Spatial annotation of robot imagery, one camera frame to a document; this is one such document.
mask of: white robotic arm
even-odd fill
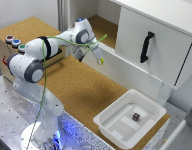
[[[15,81],[13,82],[14,90],[25,99],[40,104],[44,88],[37,82],[43,77],[43,46],[47,59],[57,54],[60,45],[71,46],[74,45],[73,43],[77,43],[82,46],[80,44],[96,42],[97,40],[88,20],[81,18],[75,21],[74,29],[64,31],[53,38],[39,37],[28,42],[25,45],[24,55],[12,54],[7,60],[8,68],[15,76]],[[91,46],[90,49],[97,60],[101,60],[102,54],[98,43]],[[34,131],[32,137],[32,145],[37,150],[45,149],[44,143],[58,131],[57,117],[63,113],[64,107],[58,98],[46,89],[43,109],[45,115],[42,117],[42,122]]]

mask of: brown cork surface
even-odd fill
[[[117,35],[116,25],[111,24],[98,16],[92,17],[90,22],[97,38],[106,33],[108,34],[108,38],[113,39],[114,37],[113,40],[107,38],[105,43],[113,47]],[[59,33],[58,30],[45,24],[39,19],[32,17],[1,29],[0,39],[5,41],[5,37],[11,34],[16,38],[21,39],[25,44],[41,35],[53,36]],[[104,139],[107,143],[112,145],[115,149],[119,149],[100,133],[98,126],[93,123],[93,118],[123,95],[127,89],[87,66],[83,62],[79,63],[72,56],[57,62],[47,69],[47,88],[62,101],[65,110],[68,113]],[[133,150],[142,149],[168,119],[169,116],[165,115],[133,148]]]
[[[115,48],[118,25],[111,23],[99,16],[93,16],[89,18],[88,21],[90,22],[97,39],[101,38],[104,34],[107,34],[108,37],[104,39],[102,43]]]

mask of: green wire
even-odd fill
[[[107,34],[105,34],[102,38],[100,38],[97,42],[95,43],[90,43],[90,44],[77,44],[77,43],[74,43],[74,42],[70,42],[70,41],[67,41],[65,39],[62,39],[62,38],[59,38],[59,37],[55,37],[55,36],[49,36],[48,38],[57,38],[57,39],[60,39],[60,40],[63,40],[63,41],[66,41],[68,43],[71,43],[71,44],[74,44],[74,45],[78,45],[78,46],[90,46],[89,49],[86,51],[86,53],[84,54],[84,56],[91,50],[91,48],[97,44],[98,42],[101,42],[102,40],[104,40],[105,38],[107,37]],[[29,142],[28,142],[28,145],[27,145],[27,148],[26,150],[28,150],[29,148],[29,144],[30,144],[30,141],[31,141],[31,137],[32,137],[32,134],[33,134],[33,131],[34,131],[34,128],[36,126],[36,123],[37,123],[37,120],[40,116],[40,112],[41,112],[41,109],[42,109],[42,105],[43,105],[43,100],[44,100],[44,95],[45,95],[45,89],[46,89],[46,83],[47,83],[47,69],[46,69],[46,60],[45,60],[45,52],[44,52],[44,41],[42,43],[42,53],[43,53],[43,59],[44,59],[44,68],[45,68],[45,84],[44,84],[44,89],[43,89],[43,95],[42,95],[42,100],[41,100],[41,105],[40,105],[40,109],[39,109],[39,112],[38,112],[38,115],[36,117],[36,121],[34,123],[34,126],[33,126],[33,129],[32,129],[32,132],[31,132],[31,135],[30,135],[30,138],[29,138]]]
[[[42,53],[43,53],[44,68],[45,68],[45,84],[44,84],[44,89],[43,89],[43,95],[42,95],[42,100],[41,100],[40,109],[39,109],[38,115],[37,115],[37,117],[36,117],[36,121],[35,121],[35,123],[34,123],[33,129],[32,129],[32,132],[31,132],[31,135],[30,135],[30,138],[29,138],[29,142],[28,142],[28,145],[27,145],[27,150],[28,150],[29,143],[30,143],[30,141],[31,141],[31,137],[32,137],[34,128],[35,128],[35,126],[36,126],[37,120],[38,120],[38,118],[39,118],[39,116],[40,116],[40,112],[41,112],[41,109],[42,109],[42,106],[43,106],[43,100],[44,100],[44,96],[45,96],[46,84],[47,84],[47,69],[46,69],[46,60],[45,60],[45,52],[44,52],[44,41],[43,41],[43,44],[42,44]]]

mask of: cabinet door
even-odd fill
[[[148,60],[140,63],[148,32],[155,36],[149,40]],[[169,84],[176,84],[191,44],[191,36],[122,7],[116,54]]]

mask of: cabinet door handle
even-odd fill
[[[143,49],[142,49],[142,53],[141,53],[141,56],[140,56],[140,63],[144,63],[145,61],[148,60],[148,57],[146,56],[147,54],[147,49],[148,49],[148,46],[149,46],[149,39],[153,38],[155,36],[154,33],[152,32],[148,32],[148,35],[147,37],[145,38],[145,41],[144,41],[144,44],[143,44]]]

